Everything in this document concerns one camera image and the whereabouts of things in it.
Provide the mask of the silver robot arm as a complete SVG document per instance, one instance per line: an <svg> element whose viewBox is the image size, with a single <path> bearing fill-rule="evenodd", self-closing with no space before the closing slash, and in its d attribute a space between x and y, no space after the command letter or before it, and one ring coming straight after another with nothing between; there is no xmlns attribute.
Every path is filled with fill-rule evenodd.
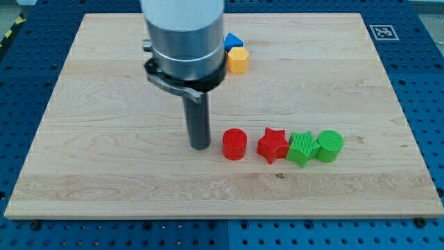
<svg viewBox="0 0 444 250"><path fill-rule="evenodd" d="M223 0L141 0L149 39L147 78L160 89L201 103L225 77Z"/></svg>

